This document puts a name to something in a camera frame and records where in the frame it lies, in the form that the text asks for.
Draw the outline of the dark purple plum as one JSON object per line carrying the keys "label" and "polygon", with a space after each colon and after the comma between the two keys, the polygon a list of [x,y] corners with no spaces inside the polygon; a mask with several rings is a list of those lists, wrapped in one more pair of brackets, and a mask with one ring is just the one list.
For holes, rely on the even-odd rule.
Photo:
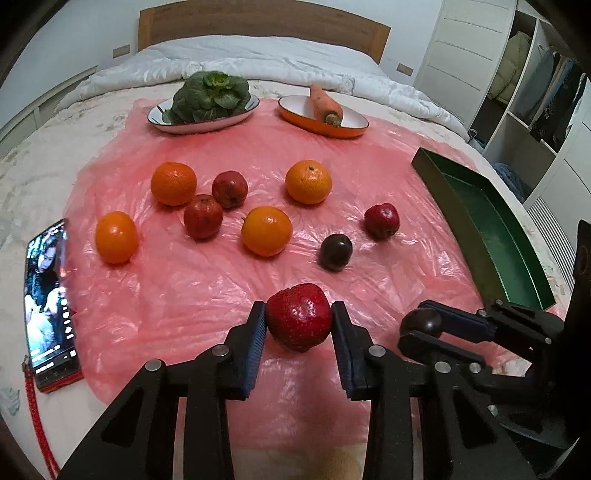
{"label": "dark purple plum", "polygon": [[345,234],[332,234],[322,242],[318,253],[318,262],[325,269],[338,272],[349,264],[352,254],[353,243],[351,239]]}
{"label": "dark purple plum", "polygon": [[409,312],[401,321],[400,335],[415,331],[440,338],[443,334],[441,315],[432,308],[417,308]]}

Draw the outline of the small red apple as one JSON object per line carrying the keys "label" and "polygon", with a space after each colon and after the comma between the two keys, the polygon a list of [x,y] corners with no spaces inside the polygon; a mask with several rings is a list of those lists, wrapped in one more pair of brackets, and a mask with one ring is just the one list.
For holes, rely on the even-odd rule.
{"label": "small red apple", "polygon": [[363,215],[363,226],[370,237],[387,240],[400,228],[400,216],[391,203],[381,203],[370,207]]}

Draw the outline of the bright red apple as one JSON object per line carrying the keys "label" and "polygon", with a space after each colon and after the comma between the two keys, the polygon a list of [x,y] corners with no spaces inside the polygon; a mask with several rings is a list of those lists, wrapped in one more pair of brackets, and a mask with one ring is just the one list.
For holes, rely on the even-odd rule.
{"label": "bright red apple", "polygon": [[297,284],[266,301],[266,326],[283,348],[305,353],[331,333],[331,305],[318,285]]}

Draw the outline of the orange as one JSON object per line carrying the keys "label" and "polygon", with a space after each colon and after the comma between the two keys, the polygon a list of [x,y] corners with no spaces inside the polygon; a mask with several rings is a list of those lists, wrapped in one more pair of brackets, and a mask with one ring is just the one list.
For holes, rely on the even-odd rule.
{"label": "orange", "polygon": [[95,244],[104,262],[112,265],[128,262],[139,245],[134,221],[121,211],[104,215],[96,225]]}
{"label": "orange", "polygon": [[184,205],[197,192],[197,176],[188,165],[164,162],[154,170],[150,190],[158,203],[170,207]]}
{"label": "orange", "polygon": [[287,171],[287,194],[304,205],[325,201],[332,191],[332,175],[320,162],[301,160]]}
{"label": "orange", "polygon": [[293,234],[290,217],[273,206],[253,208],[242,223],[242,244],[260,257],[280,254]]}

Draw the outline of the dull red apple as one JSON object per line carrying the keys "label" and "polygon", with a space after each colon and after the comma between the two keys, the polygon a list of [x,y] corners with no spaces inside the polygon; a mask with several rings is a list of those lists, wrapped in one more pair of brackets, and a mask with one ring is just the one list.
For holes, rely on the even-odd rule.
{"label": "dull red apple", "polygon": [[245,203],[249,185],[238,171],[219,173],[211,185],[211,195],[223,210],[232,210]]}
{"label": "dull red apple", "polygon": [[221,230],[223,210],[221,205],[207,194],[198,194],[186,206],[183,213],[185,230],[193,240],[214,237]]}

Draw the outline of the green rectangular tray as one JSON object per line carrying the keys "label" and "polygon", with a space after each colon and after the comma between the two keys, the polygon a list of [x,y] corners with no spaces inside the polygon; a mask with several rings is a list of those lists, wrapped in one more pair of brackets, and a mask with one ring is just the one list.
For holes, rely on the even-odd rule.
{"label": "green rectangular tray", "polygon": [[412,165],[449,224],[484,303],[539,310],[555,304],[528,236],[488,178],[424,148]]}

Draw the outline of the floral bed sheet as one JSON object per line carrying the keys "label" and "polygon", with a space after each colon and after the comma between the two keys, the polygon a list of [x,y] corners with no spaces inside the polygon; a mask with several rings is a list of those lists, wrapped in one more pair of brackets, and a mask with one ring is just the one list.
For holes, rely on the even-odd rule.
{"label": "floral bed sheet", "polygon": [[[62,110],[36,133],[1,158],[1,420],[25,460],[41,479],[49,478],[26,404],[21,362],[27,353],[23,325],[22,284],[27,242],[61,217],[80,169],[123,128],[137,99],[165,99],[179,83],[110,92]],[[544,265],[555,308],[564,316],[571,292],[539,230],[490,164],[459,136],[434,123],[420,121],[390,107],[343,94],[335,99],[370,117],[382,118],[464,152],[489,176],[520,219]],[[54,393],[40,394],[38,405],[52,451],[65,462],[94,421],[104,411],[85,381]],[[287,468],[304,465],[303,454],[235,453],[238,479],[286,478]]]}

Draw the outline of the smartphone with red case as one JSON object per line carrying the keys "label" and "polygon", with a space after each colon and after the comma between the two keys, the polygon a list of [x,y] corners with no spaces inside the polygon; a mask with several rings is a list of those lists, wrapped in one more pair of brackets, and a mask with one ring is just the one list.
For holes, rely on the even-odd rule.
{"label": "smartphone with red case", "polygon": [[61,219],[27,244],[23,306],[28,365],[42,393],[82,378],[66,289],[68,222]]}

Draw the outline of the blue folded towel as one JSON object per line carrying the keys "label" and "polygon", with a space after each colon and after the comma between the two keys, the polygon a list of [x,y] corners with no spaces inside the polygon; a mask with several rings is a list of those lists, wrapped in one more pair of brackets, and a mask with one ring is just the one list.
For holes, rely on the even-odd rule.
{"label": "blue folded towel", "polygon": [[495,163],[493,168],[515,197],[524,203],[532,193],[532,188],[517,175],[510,165],[499,162]]}

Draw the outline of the pink plastic sheet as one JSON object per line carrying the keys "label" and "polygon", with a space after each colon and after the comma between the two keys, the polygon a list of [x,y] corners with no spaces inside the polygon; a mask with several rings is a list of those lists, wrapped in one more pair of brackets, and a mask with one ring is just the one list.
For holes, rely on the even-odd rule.
{"label": "pink plastic sheet", "polygon": [[[464,152],[377,118],[359,139],[325,138],[281,120],[273,101],[235,127],[171,136],[147,122],[151,105],[134,101],[123,129],[80,171],[66,207],[77,348],[100,401],[113,400],[145,361],[193,359],[245,321],[253,302],[301,283],[344,302],[352,320],[388,348],[398,343],[403,316],[423,300],[481,306],[456,239],[412,165],[423,147],[475,167]],[[324,202],[304,205],[287,194],[287,171],[301,160],[320,162],[332,175]],[[245,204],[224,216],[211,240],[189,238],[181,211],[155,202],[150,179],[165,161],[189,165],[201,190],[225,170],[245,176]],[[381,203],[400,216],[387,240],[363,226],[365,212]],[[283,210],[293,225],[287,247],[273,257],[242,244],[243,219],[259,206]],[[118,265],[104,262],[95,244],[97,222],[113,211],[134,221],[139,240]],[[322,267],[318,253],[337,233],[351,239],[353,254],[335,272]]]}

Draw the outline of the white wardrobe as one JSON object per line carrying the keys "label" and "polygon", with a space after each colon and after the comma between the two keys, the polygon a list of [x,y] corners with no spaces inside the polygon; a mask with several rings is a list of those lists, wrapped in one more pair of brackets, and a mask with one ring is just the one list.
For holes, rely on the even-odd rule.
{"label": "white wardrobe", "polygon": [[547,243],[575,245],[590,218],[590,77],[556,28],[524,1],[446,1],[415,85],[529,188]]}

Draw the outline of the hanging clothes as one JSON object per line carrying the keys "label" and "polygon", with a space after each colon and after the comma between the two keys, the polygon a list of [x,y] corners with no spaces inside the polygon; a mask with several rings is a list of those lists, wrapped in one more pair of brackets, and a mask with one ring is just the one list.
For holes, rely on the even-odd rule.
{"label": "hanging clothes", "polygon": [[525,32],[510,37],[487,98],[503,104],[515,98],[513,112],[528,125],[532,137],[557,151],[570,131],[587,75],[574,58],[549,47],[542,51],[532,76],[517,93],[531,45],[532,38]]}

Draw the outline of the carrot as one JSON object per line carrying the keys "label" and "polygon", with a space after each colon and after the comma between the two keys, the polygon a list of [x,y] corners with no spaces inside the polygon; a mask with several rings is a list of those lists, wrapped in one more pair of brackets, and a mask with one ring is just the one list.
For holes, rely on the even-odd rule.
{"label": "carrot", "polygon": [[324,89],[318,85],[311,85],[310,99],[315,120],[334,127],[342,125],[344,118],[342,106],[332,99]]}

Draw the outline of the orange oval dish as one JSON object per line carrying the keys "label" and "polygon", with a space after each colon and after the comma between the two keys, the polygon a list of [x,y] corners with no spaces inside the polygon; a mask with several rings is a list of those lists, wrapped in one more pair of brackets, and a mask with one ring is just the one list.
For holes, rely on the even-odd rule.
{"label": "orange oval dish", "polygon": [[355,110],[342,106],[342,122],[333,126],[314,116],[311,98],[304,95],[287,95],[279,99],[279,113],[283,120],[305,131],[337,139],[353,139],[363,136],[370,127],[369,120]]}

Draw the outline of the white duvet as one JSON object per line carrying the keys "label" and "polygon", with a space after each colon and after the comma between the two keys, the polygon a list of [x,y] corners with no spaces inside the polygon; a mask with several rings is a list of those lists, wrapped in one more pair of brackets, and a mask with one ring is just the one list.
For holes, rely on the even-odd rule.
{"label": "white duvet", "polygon": [[56,109],[107,92],[184,80],[201,71],[301,87],[315,84],[432,121],[469,139],[453,114],[413,86],[392,80],[369,55],[293,37],[207,35],[161,42],[91,75],[67,93]]}

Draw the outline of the white radiator cover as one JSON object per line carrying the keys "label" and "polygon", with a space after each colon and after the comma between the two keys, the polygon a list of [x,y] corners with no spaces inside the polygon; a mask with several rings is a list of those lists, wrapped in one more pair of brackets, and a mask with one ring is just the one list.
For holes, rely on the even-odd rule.
{"label": "white radiator cover", "polygon": [[42,127],[55,115],[59,102],[83,80],[97,71],[93,66],[64,80],[23,108],[1,128],[0,155],[4,158],[13,148]]}

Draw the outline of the green leafy vegetable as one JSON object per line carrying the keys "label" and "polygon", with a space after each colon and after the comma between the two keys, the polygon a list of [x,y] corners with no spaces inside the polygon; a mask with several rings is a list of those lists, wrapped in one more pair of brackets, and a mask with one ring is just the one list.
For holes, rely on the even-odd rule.
{"label": "green leafy vegetable", "polygon": [[201,71],[187,78],[172,97],[163,120],[175,124],[202,123],[246,111],[249,82],[221,71]]}

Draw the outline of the wooden headboard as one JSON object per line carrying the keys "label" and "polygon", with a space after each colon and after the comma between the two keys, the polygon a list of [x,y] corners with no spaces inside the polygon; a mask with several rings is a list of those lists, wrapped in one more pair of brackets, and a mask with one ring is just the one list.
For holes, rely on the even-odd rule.
{"label": "wooden headboard", "polygon": [[207,36],[293,37],[360,51],[380,62],[387,25],[304,1],[180,1],[139,13],[137,49]]}

